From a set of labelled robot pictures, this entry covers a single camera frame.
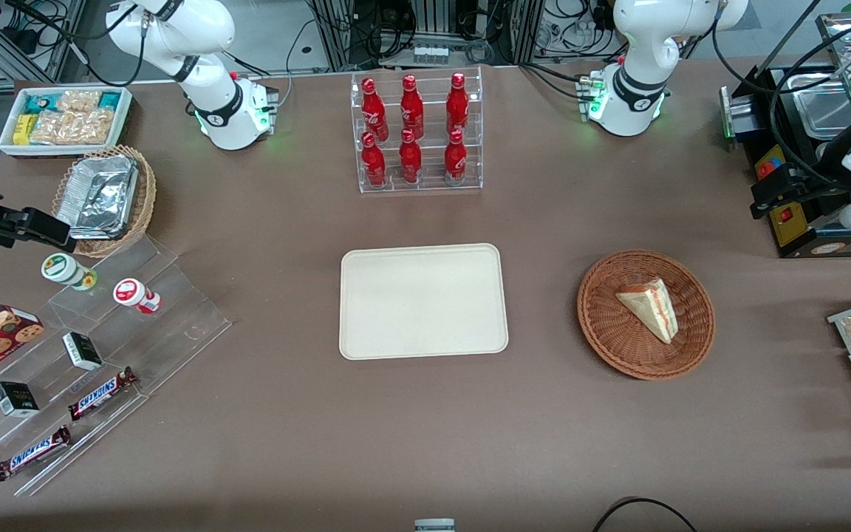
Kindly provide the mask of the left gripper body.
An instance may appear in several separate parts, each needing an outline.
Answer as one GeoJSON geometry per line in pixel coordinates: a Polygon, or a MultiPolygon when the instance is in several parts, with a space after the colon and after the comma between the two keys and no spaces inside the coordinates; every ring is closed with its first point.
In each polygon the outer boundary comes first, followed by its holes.
{"type": "Polygon", "coordinates": [[[815,171],[830,184],[820,182],[821,195],[810,200],[810,215],[831,215],[851,203],[851,171],[842,158],[851,151],[851,140],[830,140],[815,149],[815,171]]]}

